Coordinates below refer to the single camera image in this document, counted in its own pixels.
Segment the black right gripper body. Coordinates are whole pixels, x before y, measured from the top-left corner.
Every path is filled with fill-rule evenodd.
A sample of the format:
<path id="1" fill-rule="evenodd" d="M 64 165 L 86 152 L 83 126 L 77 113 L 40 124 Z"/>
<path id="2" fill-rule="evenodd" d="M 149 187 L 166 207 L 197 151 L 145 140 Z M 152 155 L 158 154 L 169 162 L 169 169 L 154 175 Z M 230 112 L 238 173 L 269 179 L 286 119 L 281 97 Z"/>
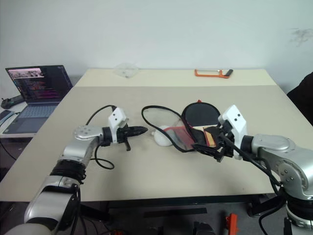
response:
<path id="1" fill-rule="evenodd" d="M 233 158 L 234 157 L 234 149 L 232 145 L 234 144 L 234 135 L 231 132 L 232 128 L 228 122 L 225 123 L 225 125 L 218 124 L 218 143 L 219 143 L 219 149 L 218 149 L 218 156 L 214 157 L 217 161 L 222 161 L 224 157 Z M 223 136 L 228 139 L 232 144 L 228 144 L 222 137 Z"/>

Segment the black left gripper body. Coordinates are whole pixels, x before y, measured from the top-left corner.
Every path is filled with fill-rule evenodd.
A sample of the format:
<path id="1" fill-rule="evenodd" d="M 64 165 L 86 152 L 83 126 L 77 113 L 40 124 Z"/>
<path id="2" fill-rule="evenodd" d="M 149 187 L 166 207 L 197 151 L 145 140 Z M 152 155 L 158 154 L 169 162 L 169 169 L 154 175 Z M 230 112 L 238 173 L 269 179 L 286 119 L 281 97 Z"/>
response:
<path id="1" fill-rule="evenodd" d="M 123 143 L 126 146 L 126 151 L 130 151 L 131 147 L 128 142 L 128 124 L 125 124 L 124 127 L 119 127 L 116 131 L 116 143 Z"/>

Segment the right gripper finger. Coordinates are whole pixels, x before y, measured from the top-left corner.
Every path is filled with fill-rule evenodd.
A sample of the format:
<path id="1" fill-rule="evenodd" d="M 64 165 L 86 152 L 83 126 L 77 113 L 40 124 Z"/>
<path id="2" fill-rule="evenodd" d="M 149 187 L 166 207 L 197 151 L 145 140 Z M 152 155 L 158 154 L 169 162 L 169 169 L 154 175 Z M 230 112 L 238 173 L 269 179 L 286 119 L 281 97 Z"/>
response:
<path id="1" fill-rule="evenodd" d="M 219 163 L 222 161 L 222 154 L 215 148 L 204 146 L 198 143 L 193 144 L 192 146 L 197 152 L 207 156 L 211 156 Z"/>
<path id="2" fill-rule="evenodd" d="M 209 126 L 205 128 L 204 131 L 210 133 L 211 135 L 219 135 L 222 130 L 219 126 Z"/>

